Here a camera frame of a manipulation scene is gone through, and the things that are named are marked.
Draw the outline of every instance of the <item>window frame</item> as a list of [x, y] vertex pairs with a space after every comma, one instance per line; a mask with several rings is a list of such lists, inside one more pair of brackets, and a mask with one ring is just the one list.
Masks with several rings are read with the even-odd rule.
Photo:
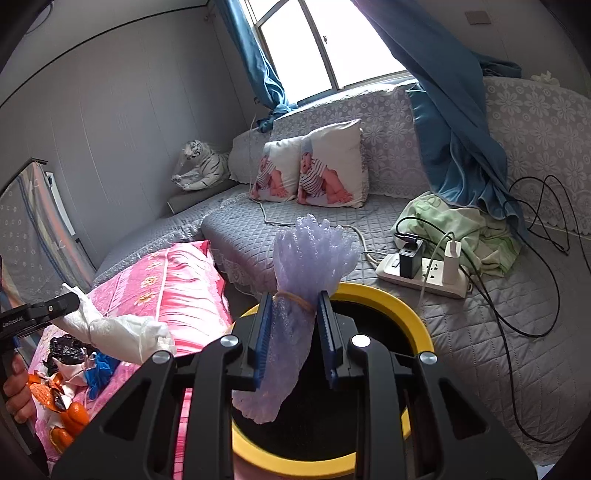
[[[269, 45], [267, 44], [265, 36], [262, 32], [262, 26], [275, 13], [277, 13], [277, 11], [281, 7], [283, 7], [283, 5], [285, 5], [288, 1], [290, 1], [290, 0], [278, 0], [277, 3], [275, 5], [273, 5], [269, 9], [269, 11], [261, 17], [260, 20], [257, 21], [256, 15], [254, 14], [254, 10], [252, 9], [250, 0], [243, 0], [243, 3], [246, 5], [246, 8], [247, 8], [247, 11], [245, 13], [250, 16], [252, 29], [253, 29], [253, 32], [256, 36], [256, 39], [258, 40], [259, 45], [261, 46], [262, 50], [264, 51], [265, 55], [267, 56], [267, 59], [269, 60], [269, 62], [271, 63], [271, 65], [273, 66], [273, 69], [275, 71], [277, 71], [277, 68], [275, 67], [275, 63], [273, 62], [271, 51], [269, 50]], [[400, 70], [398, 72], [392, 72], [392, 73], [388, 73], [386, 75], [372, 77], [372, 78], [369, 78], [366, 80], [362, 80], [360, 82], [356, 82], [356, 83], [352, 83], [350, 85], [344, 85], [342, 87], [339, 87], [339, 83], [337, 81], [335, 71], [333, 70], [332, 64], [330, 62], [330, 57], [328, 55], [328, 52], [326, 51], [326, 48], [324, 47], [324, 42], [322, 42], [322, 37], [320, 36], [320, 32], [318, 31], [318, 27], [316, 27], [316, 22], [314, 22], [314, 18], [312, 17], [312, 14], [311, 14], [310, 10], [308, 9], [308, 5], [306, 4], [306, 0], [297, 0], [297, 2], [300, 4], [301, 10], [304, 13], [304, 16], [308, 22], [308, 26], [310, 27], [310, 31], [312, 32], [312, 36], [314, 37], [314, 40], [316, 42], [316, 46], [318, 47], [318, 51], [320, 53], [320, 57], [322, 58], [322, 62], [324, 64], [324, 68], [326, 69], [326, 73], [327, 73], [329, 80], [330, 80], [330, 89], [329, 90], [324, 90], [323, 92], [319, 92], [319, 93], [311, 95], [307, 98], [304, 98], [302, 100], [298, 100], [297, 104], [299, 106], [303, 106], [308, 103], [315, 102], [316, 100], [319, 100], [319, 99], [324, 98], [329, 95], [334, 95], [335, 93], [340, 93], [340, 92], [344, 92], [346, 90], [351, 90], [353, 88], [357, 88], [357, 87], [361, 87], [361, 86], [365, 86], [365, 85], [370, 85], [372, 83], [381, 83], [381, 82], [387, 82], [389, 80], [402, 79], [402, 78], [405, 78], [409, 75], [408, 70]]]

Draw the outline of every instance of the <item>human hand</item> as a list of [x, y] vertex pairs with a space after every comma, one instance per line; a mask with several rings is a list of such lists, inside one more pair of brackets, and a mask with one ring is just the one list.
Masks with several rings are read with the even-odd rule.
[[12, 375], [3, 385], [4, 393], [9, 397], [6, 410], [14, 415], [17, 423], [25, 423], [28, 419], [37, 419], [37, 409], [31, 396], [27, 382], [29, 374], [22, 357], [16, 353], [12, 359]]

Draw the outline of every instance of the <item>black cable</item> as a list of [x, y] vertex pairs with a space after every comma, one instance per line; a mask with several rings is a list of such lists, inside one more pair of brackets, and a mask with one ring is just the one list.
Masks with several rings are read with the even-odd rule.
[[[585, 254], [585, 250], [584, 250], [584, 247], [583, 247], [583, 240], [582, 240], [582, 238], [581, 238], [581, 231], [579, 230], [579, 222], [577, 221], [577, 216], [576, 216], [576, 214], [575, 214], [575, 212], [574, 212], [574, 207], [573, 207], [573, 204], [572, 204], [572, 202], [570, 201], [569, 194], [568, 194], [568, 192], [566, 191], [566, 188], [565, 188], [564, 184], [563, 184], [563, 183], [562, 183], [562, 182], [561, 182], [561, 181], [560, 181], [560, 180], [559, 180], [559, 179], [558, 179], [558, 178], [557, 178], [555, 175], [552, 175], [552, 174], [550, 174], [550, 175], [546, 175], [543, 181], [542, 181], [541, 179], [537, 178], [537, 177], [530, 177], [530, 176], [526, 176], [526, 177], [521, 177], [521, 178], [520, 178], [520, 179], [518, 179], [518, 180], [515, 180], [515, 181], [514, 181], [514, 182], [511, 184], [511, 187], [509, 187], [509, 191], [511, 191], [511, 189], [512, 189], [512, 188], [513, 188], [513, 187], [514, 187], [516, 184], [518, 184], [519, 182], [521, 182], [521, 181], [523, 181], [523, 180], [535, 180], [535, 181], [539, 181], [540, 183], [542, 183], [542, 184], [543, 184], [543, 186], [542, 186], [542, 192], [540, 193], [540, 201], [538, 202], [538, 210], [536, 210], [536, 216], [535, 216], [535, 218], [534, 218], [534, 220], [533, 220], [533, 222], [535, 222], [535, 220], [536, 220], [537, 218], [540, 218], [540, 217], [538, 216], [538, 211], [539, 211], [539, 208], [540, 208], [540, 204], [541, 204], [541, 198], [542, 198], [542, 195], [544, 194], [544, 188], [545, 188], [545, 186], [547, 186], [547, 187], [550, 189], [550, 191], [551, 191], [551, 192], [552, 192], [552, 194], [554, 195], [554, 198], [556, 199], [556, 202], [558, 203], [558, 207], [560, 208], [560, 212], [562, 213], [562, 218], [563, 218], [563, 220], [564, 220], [564, 231], [565, 231], [565, 233], [567, 234], [567, 249], [566, 249], [566, 252], [568, 252], [568, 250], [570, 249], [570, 242], [569, 242], [569, 237], [568, 237], [568, 229], [567, 229], [567, 226], [566, 226], [566, 218], [564, 217], [564, 211], [562, 210], [562, 205], [560, 204], [560, 201], [558, 200], [558, 197], [557, 197], [557, 196], [556, 196], [556, 194], [554, 193], [554, 190], [552, 189], [552, 187], [550, 187], [550, 186], [548, 185], [548, 183], [547, 183], [547, 180], [548, 180], [548, 179], [554, 179], [554, 180], [556, 180], [556, 181], [558, 182], [558, 184], [559, 184], [559, 185], [562, 187], [563, 191], [564, 191], [564, 196], [566, 197], [566, 201], [569, 203], [570, 211], [571, 211], [571, 213], [573, 214], [573, 220], [574, 220], [574, 231], [575, 231], [575, 233], [577, 234], [577, 237], [579, 238], [579, 245], [580, 245], [580, 247], [581, 247], [581, 253], [582, 253], [582, 255], [583, 255], [583, 259], [585, 260], [585, 264], [587, 265], [587, 270], [589, 270], [589, 274], [591, 274], [591, 265], [589, 265], [589, 260], [587, 259], [587, 255]], [[546, 231], [546, 234], [548, 235], [548, 232], [547, 232], [547, 230], [546, 230], [546, 228], [545, 228], [545, 226], [544, 226], [544, 223], [541, 221], [541, 218], [540, 218], [540, 222], [541, 222], [541, 224], [542, 224], [542, 227], [544, 228], [544, 231]], [[556, 245], [555, 245], [555, 243], [554, 243], [554, 241], [552, 241], [550, 238], [545, 238], [545, 239], [546, 239], [546, 240], [550, 240], [550, 241], [552, 242], [552, 244], [553, 244], [554, 246], [556, 246]]]
[[[589, 267], [589, 262], [587, 260], [587, 256], [586, 256], [585, 251], [584, 251], [584, 248], [583, 248], [583, 241], [581, 239], [581, 234], [580, 234], [580, 231], [579, 231], [579, 225], [578, 225], [578, 222], [577, 222], [577, 219], [576, 219], [576, 215], [575, 215], [575, 212], [574, 212], [574, 209], [573, 209], [573, 205], [572, 205], [572, 203], [570, 201], [570, 198], [569, 198], [569, 196], [568, 196], [568, 194], [566, 192], [566, 189], [564, 188], [564, 185], [554, 175], [548, 175], [543, 181], [541, 179], [536, 178], [536, 177], [523, 177], [523, 178], [515, 181], [511, 185], [511, 187], [509, 188], [509, 191], [511, 191], [511, 189], [515, 186], [516, 183], [518, 183], [519, 181], [524, 180], [524, 179], [533, 179], [533, 180], [542, 182], [542, 184], [543, 184], [542, 191], [541, 191], [540, 200], [538, 201], [538, 206], [537, 206], [536, 209], [534, 209], [528, 202], [525, 202], [523, 200], [518, 200], [518, 199], [511, 199], [511, 200], [505, 201], [505, 203], [503, 204], [503, 210], [505, 212], [506, 204], [509, 203], [509, 202], [519, 202], [519, 203], [523, 203], [523, 204], [527, 205], [528, 207], [530, 207], [535, 212], [535, 216], [534, 216], [534, 220], [532, 221], [531, 225], [528, 227], [528, 231], [530, 231], [531, 233], [533, 233], [534, 235], [536, 235], [536, 236], [538, 236], [538, 237], [540, 237], [542, 239], [545, 239], [545, 240], [550, 241], [552, 243], [552, 245], [554, 245], [554, 247], [558, 251], [560, 251], [561, 253], [563, 253], [565, 255], [568, 255], [569, 254], [569, 250], [570, 250], [570, 242], [569, 242], [569, 233], [567, 231], [567, 225], [566, 225], [566, 217], [564, 215], [564, 210], [563, 210], [563, 208], [562, 208], [562, 206], [560, 204], [560, 201], [559, 201], [558, 197], [556, 196], [556, 193], [554, 192], [554, 190], [552, 189], [552, 187], [550, 185], [548, 185], [548, 183], [547, 183], [547, 180], [550, 177], [551, 178], [554, 178], [560, 184], [560, 186], [563, 188], [564, 193], [565, 193], [565, 195], [567, 197], [567, 200], [569, 202], [569, 206], [570, 206], [571, 211], [572, 211], [572, 214], [573, 214], [573, 218], [574, 218], [574, 222], [575, 222], [575, 228], [576, 228], [576, 233], [577, 233], [577, 236], [579, 237], [579, 243], [580, 243], [580, 246], [581, 246], [581, 252], [583, 254], [583, 258], [585, 260], [585, 263], [587, 264], [587, 269], [589, 270], [589, 272], [591, 274], [591, 268]], [[563, 220], [564, 220], [564, 231], [565, 231], [565, 234], [567, 236], [567, 246], [566, 247], [563, 247], [562, 245], [558, 244], [556, 241], [554, 241], [550, 237], [550, 234], [548, 233], [548, 230], [546, 230], [545, 225], [541, 221], [539, 212], [540, 212], [540, 206], [541, 206], [541, 202], [542, 202], [542, 198], [543, 198], [543, 194], [544, 194], [544, 189], [546, 187], [548, 187], [548, 189], [552, 192], [552, 195], [554, 195], [554, 198], [556, 199], [556, 201], [558, 203], [558, 206], [560, 208], [560, 211], [562, 213], [562, 217], [563, 217]], [[423, 223], [426, 223], [426, 224], [432, 226], [433, 228], [435, 228], [436, 230], [438, 230], [439, 232], [441, 232], [443, 235], [445, 234], [445, 232], [441, 228], [439, 228], [437, 225], [429, 222], [428, 220], [424, 220], [424, 219], [421, 219], [421, 218], [418, 218], [418, 217], [414, 217], [414, 216], [407, 216], [407, 217], [403, 217], [403, 218], [399, 219], [398, 222], [395, 225], [395, 229], [396, 229], [396, 234], [395, 235], [397, 237], [399, 237], [399, 238], [402, 237], [402, 234], [401, 234], [401, 232], [399, 230], [400, 223], [403, 222], [403, 221], [405, 221], [405, 220], [409, 220], [409, 219], [419, 220], [420, 222], [423, 222]], [[544, 232], [547, 235], [546, 237], [543, 237], [543, 236], [538, 235], [537, 233], [531, 231], [531, 228], [533, 227], [533, 225], [535, 224], [535, 221], [537, 219], [540, 219], [540, 222], [542, 224], [542, 227], [544, 229]], [[546, 260], [544, 259], [544, 257], [542, 257], [542, 255], [540, 255], [525, 240], [525, 238], [519, 232], [516, 232], [516, 233], [519, 236], [520, 240], [524, 244], [526, 244], [526, 246], [529, 247], [529, 249], [531, 249], [536, 254], [536, 256], [539, 257], [540, 260], [542, 260], [542, 262], [544, 263], [544, 265], [548, 268], [548, 271], [550, 272], [550, 275], [552, 276], [552, 280], [554, 281], [554, 286], [556, 288], [556, 294], [557, 294], [557, 299], [558, 299], [558, 305], [557, 305], [556, 315], [554, 317], [554, 320], [553, 320], [551, 326], [544, 333], [534, 334], [534, 333], [523, 332], [522, 330], [514, 327], [507, 320], [505, 320], [505, 318], [497, 311], [497, 309], [496, 309], [496, 307], [495, 307], [495, 305], [494, 305], [494, 303], [492, 301], [492, 298], [491, 298], [488, 290], [486, 289], [486, 286], [484, 285], [484, 282], [482, 280], [482, 277], [480, 276], [480, 273], [479, 273], [478, 269], [474, 265], [474, 262], [472, 261], [472, 259], [470, 258], [470, 256], [468, 256], [465, 252], [463, 252], [464, 253], [464, 256], [468, 260], [468, 262], [470, 263], [470, 265], [472, 266], [472, 268], [473, 268], [473, 270], [474, 270], [474, 272], [475, 272], [475, 274], [476, 274], [476, 276], [478, 278], [478, 281], [480, 282], [480, 286], [482, 288], [477, 284], [477, 282], [475, 282], [473, 279], [471, 279], [469, 273], [466, 272], [466, 270], [464, 269], [464, 267], [462, 265], [460, 265], [460, 269], [464, 272], [464, 274], [466, 275], [466, 277], [476, 287], [477, 291], [482, 295], [482, 297], [486, 300], [486, 302], [489, 305], [489, 307], [494, 312], [495, 321], [496, 321], [496, 323], [497, 323], [497, 325], [499, 327], [499, 332], [501, 333], [501, 338], [503, 340], [503, 345], [505, 347], [505, 356], [507, 358], [507, 364], [508, 364], [508, 368], [509, 368], [509, 382], [510, 382], [510, 385], [511, 385], [511, 406], [512, 406], [512, 409], [513, 409], [513, 415], [514, 415], [514, 418], [515, 418], [515, 423], [517, 424], [517, 426], [518, 426], [519, 430], [521, 431], [521, 433], [523, 433], [523, 435], [525, 435], [526, 437], [528, 437], [530, 440], [533, 440], [534, 442], [538, 442], [538, 443], [543, 443], [545, 445], [553, 445], [555, 443], [560, 443], [560, 442], [566, 440], [567, 438], [569, 438], [570, 436], [574, 435], [575, 433], [577, 433], [579, 431], [579, 429], [580, 429], [580, 426], [577, 427], [577, 428], [575, 428], [573, 431], [567, 433], [566, 435], [562, 436], [561, 438], [556, 439], [556, 440], [543, 440], [543, 439], [540, 439], [538, 437], [535, 437], [531, 433], [529, 433], [523, 427], [523, 425], [521, 424], [521, 422], [519, 420], [519, 416], [517, 415], [517, 400], [515, 398], [515, 383], [514, 383], [514, 380], [513, 380], [513, 364], [512, 364], [512, 361], [511, 361], [511, 354], [509, 352], [509, 343], [507, 341], [506, 334], [505, 334], [505, 331], [504, 331], [504, 329], [503, 329], [503, 327], [501, 325], [501, 322], [504, 323], [505, 325], [507, 325], [509, 328], [511, 328], [514, 332], [518, 333], [519, 335], [525, 336], [527, 338], [543, 338], [543, 337], [547, 336], [554, 329], [554, 327], [555, 327], [555, 325], [556, 325], [556, 323], [558, 321], [558, 315], [560, 313], [560, 289], [558, 287], [558, 282], [556, 280], [556, 276], [554, 275], [554, 272], [552, 271], [552, 268], [548, 265], [548, 263], [546, 262]], [[420, 238], [421, 240], [426, 241], [426, 242], [428, 242], [430, 244], [437, 245], [435, 242], [433, 242], [429, 238], [424, 238], [424, 237], [421, 237], [421, 236], [418, 236], [418, 238]]]

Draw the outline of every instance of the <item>ceiling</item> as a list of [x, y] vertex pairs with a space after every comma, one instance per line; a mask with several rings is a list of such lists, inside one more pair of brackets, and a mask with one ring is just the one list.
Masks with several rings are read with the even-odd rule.
[[49, 17], [25, 35], [0, 74], [0, 104], [38, 69], [80, 42], [118, 25], [207, 0], [55, 0]]

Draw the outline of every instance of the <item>gray quilted bed cover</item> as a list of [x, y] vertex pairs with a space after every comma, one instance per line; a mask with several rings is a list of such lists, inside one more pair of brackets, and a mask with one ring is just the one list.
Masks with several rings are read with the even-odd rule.
[[184, 212], [156, 220], [122, 238], [109, 252], [96, 272], [92, 288], [98, 287], [117, 273], [130, 267], [144, 255], [168, 248], [176, 242], [204, 240], [201, 221], [220, 208], [228, 198], [248, 191], [248, 185], [237, 185], [192, 206]]
[[[407, 202], [370, 195], [359, 209], [265, 202], [265, 210], [268, 220], [276, 222], [293, 223], [299, 216], [312, 213], [318, 220], [328, 218], [353, 225], [365, 234], [370, 250], [394, 252], [389, 229]], [[201, 229], [212, 242], [216, 263], [231, 282], [255, 296], [276, 291], [272, 245], [281, 227], [263, 223], [260, 206], [245, 193], [209, 212]], [[556, 252], [548, 242], [535, 238], [531, 242], [556, 275], [561, 292], [560, 317], [554, 330], [541, 339], [528, 339], [508, 328], [505, 332], [515, 370], [521, 424], [531, 434], [553, 440], [581, 425], [589, 414], [591, 368], [587, 352], [591, 323], [586, 295], [591, 292], [591, 277], [578, 244], [572, 240], [573, 251], [568, 257]], [[380, 288], [411, 307], [418, 301], [417, 291], [378, 279], [365, 259], [345, 281]], [[528, 248], [522, 250], [505, 278], [485, 276], [485, 283], [498, 311], [513, 325], [540, 333], [552, 323], [557, 308], [554, 284], [546, 267]], [[495, 413], [530, 458], [540, 465], [555, 462], [573, 437], [556, 445], [543, 445], [526, 438], [518, 429], [502, 338], [484, 299], [477, 292], [469, 293], [465, 300], [426, 294], [421, 317], [437, 355]]]

